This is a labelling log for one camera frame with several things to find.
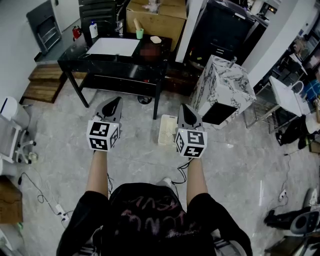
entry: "white bottle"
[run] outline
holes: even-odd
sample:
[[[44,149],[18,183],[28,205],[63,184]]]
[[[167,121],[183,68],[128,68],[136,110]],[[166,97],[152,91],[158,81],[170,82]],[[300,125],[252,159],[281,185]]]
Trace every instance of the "white bottle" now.
[[[91,21],[91,25],[89,26],[91,38],[96,38],[98,36],[98,28],[97,23]]]

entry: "white shoe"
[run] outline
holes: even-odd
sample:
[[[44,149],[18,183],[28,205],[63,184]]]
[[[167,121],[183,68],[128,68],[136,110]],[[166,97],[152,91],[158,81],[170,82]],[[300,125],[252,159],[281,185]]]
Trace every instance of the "white shoe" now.
[[[163,178],[161,181],[162,181],[162,182],[165,182],[165,183],[168,185],[167,187],[171,188],[171,186],[172,186],[172,181],[171,181],[171,179],[170,179],[169,177],[165,177],[165,178]]]

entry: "grey tile floor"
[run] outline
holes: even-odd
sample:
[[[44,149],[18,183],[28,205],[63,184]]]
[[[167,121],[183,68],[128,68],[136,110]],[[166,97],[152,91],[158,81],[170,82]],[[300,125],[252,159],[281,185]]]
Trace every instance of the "grey tile floor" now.
[[[163,177],[180,180],[177,167],[185,160],[174,148],[158,145],[161,115],[178,113],[188,98],[163,92],[160,97],[158,119],[153,120],[154,101],[142,105],[137,97],[109,91],[85,88],[90,108],[85,108],[67,82],[54,104],[26,100],[33,103],[30,132],[35,137],[38,162],[20,165],[41,186],[48,200],[62,205],[65,211],[73,210],[85,191],[92,151],[88,149],[86,129],[88,119],[96,106],[114,96],[123,97],[122,134],[112,152],[108,153],[108,173],[114,179],[113,189],[123,183],[146,182],[155,184]],[[284,153],[296,150],[297,143],[280,147],[268,126],[257,123],[246,129],[239,116],[224,129],[216,131],[206,125],[208,147],[202,162],[211,196],[221,203],[237,224],[251,239],[254,255],[263,255],[266,247],[282,238],[283,232],[266,227],[263,219],[268,210],[280,205],[281,192],[289,157]],[[290,171],[285,184],[288,204],[276,209],[277,213],[299,209],[309,187],[319,181],[319,156],[308,149],[291,155]],[[50,183],[52,194],[47,189]],[[23,230],[25,248],[30,256],[55,255],[64,231],[60,216],[49,206],[37,201],[38,191],[24,178]],[[186,185],[178,185],[180,201],[186,208]]]

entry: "cardboard box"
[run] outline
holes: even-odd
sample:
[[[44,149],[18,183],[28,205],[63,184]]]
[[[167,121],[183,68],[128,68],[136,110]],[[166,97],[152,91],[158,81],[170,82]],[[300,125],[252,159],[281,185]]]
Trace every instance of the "cardboard box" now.
[[[171,38],[171,51],[178,43],[181,31],[187,19],[185,0],[161,0],[158,13],[151,13],[143,6],[148,0],[131,0],[126,7],[126,31],[136,33],[134,18],[136,18],[145,35]]]
[[[22,193],[7,177],[0,176],[0,223],[22,221]]]

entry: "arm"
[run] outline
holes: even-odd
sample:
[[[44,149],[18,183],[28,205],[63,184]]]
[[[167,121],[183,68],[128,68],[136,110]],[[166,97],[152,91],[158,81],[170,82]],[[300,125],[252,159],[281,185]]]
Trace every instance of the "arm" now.
[[[195,196],[202,193],[208,193],[206,179],[201,160],[199,158],[194,158],[188,166],[186,204],[189,205]]]
[[[96,151],[90,167],[85,191],[94,191],[108,197],[107,152]]]
[[[85,190],[62,234],[57,256],[74,255],[108,219],[110,203],[106,152],[96,151],[93,154]]]

